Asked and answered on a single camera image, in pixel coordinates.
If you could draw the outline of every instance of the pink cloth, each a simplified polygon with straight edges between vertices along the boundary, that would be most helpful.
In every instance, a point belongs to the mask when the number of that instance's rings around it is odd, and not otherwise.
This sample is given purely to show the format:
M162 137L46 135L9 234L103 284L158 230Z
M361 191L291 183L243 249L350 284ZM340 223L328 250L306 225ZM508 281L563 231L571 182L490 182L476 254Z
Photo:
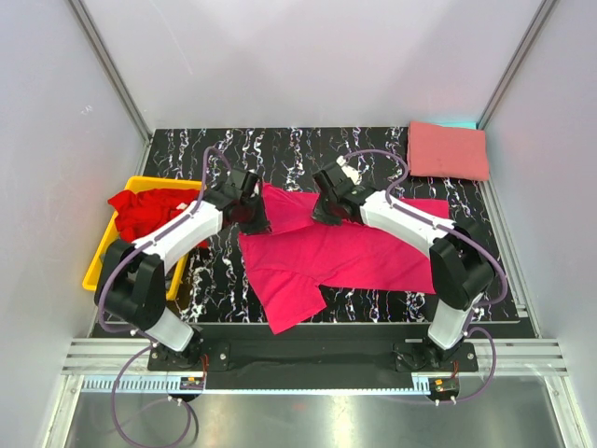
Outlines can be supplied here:
M266 184L263 198L272 233L239 235L249 283L274 334L326 307L320 285L434 292L431 266L423 254L384 231L313 221L317 196ZM450 216L446 201L404 202L437 217Z
M413 121L407 158L411 175L489 179L484 131Z

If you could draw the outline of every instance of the metal floor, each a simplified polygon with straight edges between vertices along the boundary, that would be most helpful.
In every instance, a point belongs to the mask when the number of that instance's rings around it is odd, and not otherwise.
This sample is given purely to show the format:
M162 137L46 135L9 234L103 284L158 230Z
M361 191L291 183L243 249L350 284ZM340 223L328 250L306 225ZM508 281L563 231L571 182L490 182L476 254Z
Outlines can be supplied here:
M476 378L461 382L462 396L481 384ZM119 394L120 421L157 398ZM195 440L191 430L181 448L564 446L541 378L496 378L481 397L455 407L436 408L419 397L374 396L204 395L191 404L201 428ZM82 393L65 446L130 446L114 431L109 409L108 394ZM133 418L125 432L142 444L161 446L174 441L186 421L183 409L162 403Z

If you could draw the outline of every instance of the black marble surface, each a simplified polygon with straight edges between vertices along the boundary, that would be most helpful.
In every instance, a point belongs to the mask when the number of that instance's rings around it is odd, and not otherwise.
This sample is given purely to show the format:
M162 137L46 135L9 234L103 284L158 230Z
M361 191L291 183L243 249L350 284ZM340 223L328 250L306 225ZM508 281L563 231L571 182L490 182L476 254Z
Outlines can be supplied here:
M316 191L312 173L340 154L357 149L381 148L406 159L407 128L281 128L281 129L177 129L157 130L145 175L201 179L202 152L221 149L232 165L257 170L267 182L287 190ZM364 180L378 188L396 178L396 165L383 156L357 158ZM224 174L223 165L211 158L208 185ZM452 219L472 217L485 229L485 247L499 256L493 230L477 182L409 177L395 191L406 198L445 199ZM190 253L184 283L171 307L187 322L266 322L250 287L237 244L238 229L211 238L209 249ZM497 295L497 281L490 297ZM412 292L388 292L320 287L327 308L311 322L421 322L433 318L437 297ZM481 320L517 321L511 294L481 311Z

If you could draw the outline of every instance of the yellow bin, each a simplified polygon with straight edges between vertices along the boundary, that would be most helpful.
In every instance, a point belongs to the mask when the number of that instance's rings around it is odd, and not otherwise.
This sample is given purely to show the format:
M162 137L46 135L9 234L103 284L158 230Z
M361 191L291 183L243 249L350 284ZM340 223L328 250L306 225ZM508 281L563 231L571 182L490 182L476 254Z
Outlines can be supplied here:
M138 193L139 191L145 191L147 189L200 189L200 187L201 182L196 180L162 179L159 177L144 177L141 175L136 175L129 179L125 189L129 189L134 193ZM87 270L87 273L83 278L83 287L88 291L95 291L97 289L97 283L100 279L100 272L102 271L102 260L100 259L100 256L104 254L108 246L118 238L118 231L116 230L116 224L114 223L117 214L117 212L114 212L112 215L110 223L108 224L108 228L105 230L104 236L102 237L102 241L95 251L90 268ZM172 285L166 293L166 300L173 301L176 299L176 293L178 292L178 287L180 287L186 263L187 255L182 257L178 263L176 263Z

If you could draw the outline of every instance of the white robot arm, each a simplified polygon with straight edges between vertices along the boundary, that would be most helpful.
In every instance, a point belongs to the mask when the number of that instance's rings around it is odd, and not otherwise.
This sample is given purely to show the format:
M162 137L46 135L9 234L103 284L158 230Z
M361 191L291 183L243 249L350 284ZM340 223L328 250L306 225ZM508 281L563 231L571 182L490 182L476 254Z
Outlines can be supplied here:
M486 259L469 245L441 228L456 229L469 238L479 238L474 222L459 223L433 217L405 203L394 208L382 191L358 183L358 172L344 158L313 175L321 190L312 217L327 225L344 219L386 231L430 258L433 284L439 296L436 315L425 342L425 360L439 363L448 358L463 339L463 328L495 272ZM164 276L198 243L230 224L239 223L244 233L269 229L265 205L253 173L233 169L226 182L205 192L199 206L187 210L150 235L128 244L116 240L107 250L96 303L107 287L105 310L133 324L169 347L189 363L200 355L200 331L182 322L165 305ZM135 248L146 248L107 285L108 276ZM419 361L407 366L417 369Z
M100 274L95 303L134 325L154 340L193 363L199 358L200 332L181 321L166 307L165 273L201 241L238 223L247 234L269 230L258 175L232 169L226 182L204 193L184 213L151 234L126 243L116 240L108 247ZM108 277L133 250L144 249L118 273L111 285Z
M474 247L463 244L442 229L454 229L480 239L477 223L455 223L429 215L390 197L372 186L361 185L358 172L343 157L313 175L321 190L313 218L328 225L344 219L386 231L430 258L439 303L427 336L427 354L435 361L449 357L464 336L474 305L495 277L491 264Z

